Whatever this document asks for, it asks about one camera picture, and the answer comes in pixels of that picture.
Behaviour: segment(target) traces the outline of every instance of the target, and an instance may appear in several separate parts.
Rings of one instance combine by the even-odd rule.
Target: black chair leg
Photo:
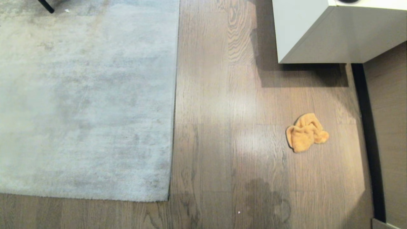
[[[45,0],[38,0],[50,13],[54,12],[54,9]]]

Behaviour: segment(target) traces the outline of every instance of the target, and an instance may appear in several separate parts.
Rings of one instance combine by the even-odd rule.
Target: towel
[[[288,145],[296,153],[306,151],[314,143],[324,143],[329,138],[314,113],[299,117],[293,126],[287,128],[286,136]]]

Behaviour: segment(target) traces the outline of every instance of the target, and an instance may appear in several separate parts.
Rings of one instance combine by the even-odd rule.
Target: gray rug
[[[0,192],[167,200],[179,0],[49,2],[0,2]]]

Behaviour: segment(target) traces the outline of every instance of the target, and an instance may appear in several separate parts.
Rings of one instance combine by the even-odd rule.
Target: wood grain
[[[307,112],[331,138],[294,154]],[[277,63],[270,0],[181,0],[169,201],[0,194],[0,228],[367,228],[359,114],[349,66]]]

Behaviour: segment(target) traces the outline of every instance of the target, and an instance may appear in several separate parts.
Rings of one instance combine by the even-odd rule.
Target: wall
[[[387,223],[407,229],[407,43],[364,64],[379,145]]]

